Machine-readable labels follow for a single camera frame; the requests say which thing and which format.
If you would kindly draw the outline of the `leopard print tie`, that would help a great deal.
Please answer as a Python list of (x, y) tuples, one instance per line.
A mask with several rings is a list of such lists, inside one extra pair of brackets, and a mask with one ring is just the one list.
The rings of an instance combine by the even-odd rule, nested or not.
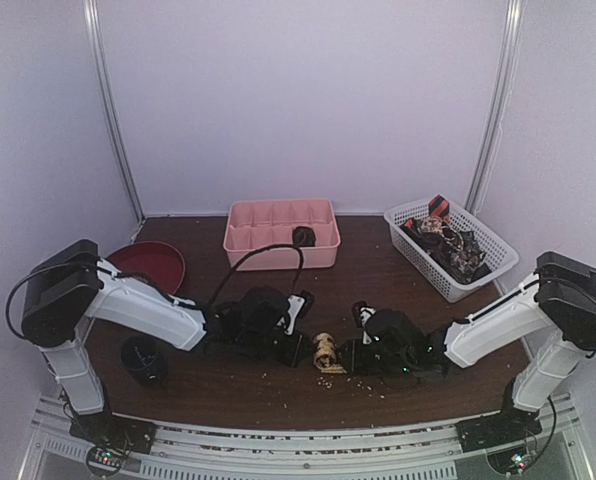
[(312, 357), (314, 367), (323, 374), (345, 375), (347, 370), (339, 363), (336, 345), (332, 335), (327, 332), (317, 334), (313, 338), (315, 351)]

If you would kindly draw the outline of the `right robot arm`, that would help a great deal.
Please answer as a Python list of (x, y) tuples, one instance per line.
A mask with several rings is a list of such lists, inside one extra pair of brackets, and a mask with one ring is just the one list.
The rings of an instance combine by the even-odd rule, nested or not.
[(514, 290), (443, 328), (423, 333), (397, 310), (359, 301), (352, 317), (361, 337), (336, 351), (342, 367), (357, 375), (411, 374), (446, 377), (490, 353), (544, 328), (552, 330), (529, 365), (505, 387), (501, 410), (456, 425), (465, 452), (541, 433), (537, 417), (552, 392), (585, 358), (596, 353), (596, 268), (545, 252)]

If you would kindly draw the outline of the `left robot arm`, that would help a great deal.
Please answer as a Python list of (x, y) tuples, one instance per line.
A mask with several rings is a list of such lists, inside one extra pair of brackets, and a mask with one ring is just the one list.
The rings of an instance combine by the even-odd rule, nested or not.
[(21, 324), (11, 333), (41, 351), (63, 388), (71, 435), (111, 450), (149, 450), (155, 426), (113, 414), (108, 391), (76, 335), (84, 318), (139, 333), (129, 352), (139, 374), (154, 371), (159, 363), (143, 347), (155, 339), (182, 351), (224, 343), (255, 357), (271, 356), (288, 367), (298, 366), (315, 351), (297, 328), (313, 304), (307, 291), (253, 287), (240, 300), (223, 304), (179, 298), (143, 273), (117, 269), (99, 256), (97, 244), (89, 239), (37, 265), (15, 286), (26, 293)]

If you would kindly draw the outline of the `dark patterned ties pile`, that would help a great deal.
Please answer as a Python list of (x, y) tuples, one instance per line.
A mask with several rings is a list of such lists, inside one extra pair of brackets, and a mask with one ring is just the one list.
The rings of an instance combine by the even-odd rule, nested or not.
[(410, 218), (400, 228), (459, 284), (470, 284), (492, 272), (473, 231), (456, 230), (430, 216)]

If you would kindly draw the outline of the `rolled black tie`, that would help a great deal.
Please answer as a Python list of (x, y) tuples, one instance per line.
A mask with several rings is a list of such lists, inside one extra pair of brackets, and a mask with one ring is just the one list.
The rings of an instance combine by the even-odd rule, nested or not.
[(312, 227), (296, 226), (292, 230), (292, 244), (298, 248), (312, 248), (316, 246), (316, 233)]

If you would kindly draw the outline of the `pink divided organizer box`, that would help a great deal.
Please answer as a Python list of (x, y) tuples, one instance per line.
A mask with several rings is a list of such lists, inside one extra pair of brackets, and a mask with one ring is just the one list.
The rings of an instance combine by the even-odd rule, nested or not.
[(327, 199), (238, 201), (229, 211), (223, 249), (231, 265), (272, 244), (292, 244), (298, 228), (313, 231), (301, 250), (306, 269), (332, 267), (341, 244), (333, 204)]

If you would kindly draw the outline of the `dark blue cup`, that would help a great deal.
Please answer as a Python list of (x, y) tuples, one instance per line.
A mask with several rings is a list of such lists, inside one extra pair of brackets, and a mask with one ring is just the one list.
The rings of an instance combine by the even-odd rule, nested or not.
[(120, 349), (120, 361), (125, 371), (142, 386), (164, 387), (169, 367), (156, 341), (147, 335), (127, 338)]

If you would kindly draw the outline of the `red round plate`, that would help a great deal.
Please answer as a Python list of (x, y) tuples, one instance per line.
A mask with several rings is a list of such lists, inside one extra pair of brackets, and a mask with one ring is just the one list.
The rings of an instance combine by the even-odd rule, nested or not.
[(186, 275), (186, 263), (182, 254), (164, 242), (134, 243), (113, 252), (107, 260), (120, 271), (147, 274), (168, 294), (179, 291)]

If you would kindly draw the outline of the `white plastic mesh basket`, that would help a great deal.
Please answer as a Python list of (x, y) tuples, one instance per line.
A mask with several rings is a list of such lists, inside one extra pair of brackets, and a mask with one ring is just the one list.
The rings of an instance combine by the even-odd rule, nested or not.
[(509, 271), (517, 252), (459, 204), (442, 196), (388, 209), (392, 244), (450, 303)]

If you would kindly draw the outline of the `red black striped tie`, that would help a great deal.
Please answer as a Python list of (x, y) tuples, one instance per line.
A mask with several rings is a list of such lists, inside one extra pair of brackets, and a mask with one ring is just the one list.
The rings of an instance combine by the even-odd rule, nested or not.
[(437, 218), (441, 221), (450, 223), (451, 204), (442, 195), (436, 195), (428, 203), (428, 214), (431, 218)]

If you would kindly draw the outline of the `right circuit board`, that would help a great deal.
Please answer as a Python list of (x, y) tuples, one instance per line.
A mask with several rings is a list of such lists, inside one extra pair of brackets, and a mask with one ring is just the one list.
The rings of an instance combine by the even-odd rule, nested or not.
[(531, 465), (536, 455), (537, 451), (531, 449), (501, 451), (497, 454), (497, 470), (507, 476), (520, 474)]

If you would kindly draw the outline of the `circuit board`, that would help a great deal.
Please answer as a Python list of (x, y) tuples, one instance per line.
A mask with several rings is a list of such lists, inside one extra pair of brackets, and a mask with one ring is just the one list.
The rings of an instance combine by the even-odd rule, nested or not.
[(119, 473), (126, 461), (127, 455), (124, 453), (93, 446), (87, 451), (84, 464), (92, 474), (104, 477)]
[(507, 476), (520, 474), (531, 465), (536, 455), (537, 451), (531, 449), (501, 451), (497, 454), (497, 470)]

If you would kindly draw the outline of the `left circuit board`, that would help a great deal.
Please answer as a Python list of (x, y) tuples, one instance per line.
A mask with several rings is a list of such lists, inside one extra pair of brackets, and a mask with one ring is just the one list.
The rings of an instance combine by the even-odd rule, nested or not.
[(87, 451), (84, 464), (92, 474), (104, 477), (119, 473), (126, 461), (127, 455), (124, 453), (93, 446)]

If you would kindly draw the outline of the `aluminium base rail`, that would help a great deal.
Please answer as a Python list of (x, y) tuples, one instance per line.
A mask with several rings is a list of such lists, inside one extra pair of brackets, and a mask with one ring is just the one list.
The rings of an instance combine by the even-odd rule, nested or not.
[[(567, 395), (543, 408), (542, 433), (465, 452), (453, 420), (322, 431), (226, 429), (157, 422), (147, 453), (131, 450), (114, 479), (505, 479), (497, 454), (536, 450), (517, 479), (593, 479), (580, 423)], [(18, 478), (97, 479), (91, 445), (69, 432), (62, 401), (39, 400)]]

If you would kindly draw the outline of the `right aluminium corner post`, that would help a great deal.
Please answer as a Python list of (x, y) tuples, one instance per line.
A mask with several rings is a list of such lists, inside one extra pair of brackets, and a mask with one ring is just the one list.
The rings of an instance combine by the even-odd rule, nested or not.
[(477, 215), (482, 209), (493, 170), (496, 148), (501, 135), (501, 122), (516, 63), (523, 12), (524, 1), (509, 0), (507, 2), (505, 24), (489, 113), (465, 203), (465, 208), (473, 215)]

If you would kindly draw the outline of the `aluminium corner post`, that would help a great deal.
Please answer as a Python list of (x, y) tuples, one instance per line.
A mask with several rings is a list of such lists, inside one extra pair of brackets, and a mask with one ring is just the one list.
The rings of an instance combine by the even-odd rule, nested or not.
[(516, 63), (523, 12), (524, 1), (509, 0), (507, 2), (505, 24), (489, 113), (465, 203), (465, 208), (473, 215), (477, 215), (482, 209), (493, 170), (496, 148), (501, 135), (501, 122)]
[(139, 199), (126, 147), (122, 136), (119, 117), (113, 97), (112, 84), (105, 55), (104, 40), (100, 24), (99, 5), (95, 0), (84, 0), (84, 19), (87, 30), (98, 88), (102, 100), (104, 119), (109, 135), (112, 153), (119, 169), (121, 183), (127, 195), (133, 215), (138, 223), (146, 219)]

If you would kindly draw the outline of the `left aluminium corner post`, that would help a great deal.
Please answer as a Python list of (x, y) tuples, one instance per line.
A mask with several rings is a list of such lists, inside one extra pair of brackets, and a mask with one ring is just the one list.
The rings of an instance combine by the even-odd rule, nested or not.
[(121, 183), (127, 195), (133, 215), (138, 223), (146, 219), (139, 199), (126, 147), (122, 136), (119, 117), (113, 97), (112, 84), (105, 55), (104, 40), (100, 24), (99, 5), (95, 0), (84, 0), (84, 19), (87, 30), (98, 88), (102, 100), (104, 119), (109, 135), (112, 153), (119, 169)]

